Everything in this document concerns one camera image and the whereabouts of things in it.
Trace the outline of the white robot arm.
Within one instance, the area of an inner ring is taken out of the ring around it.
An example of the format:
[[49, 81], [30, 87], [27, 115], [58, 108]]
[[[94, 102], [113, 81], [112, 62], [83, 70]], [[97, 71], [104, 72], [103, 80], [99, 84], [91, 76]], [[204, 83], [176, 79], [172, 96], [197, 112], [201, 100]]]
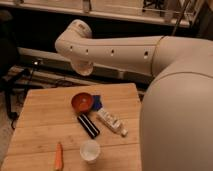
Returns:
[[139, 121], [142, 171], [213, 171], [213, 41], [94, 39], [87, 23], [76, 19], [55, 49], [80, 75], [99, 63], [154, 78]]

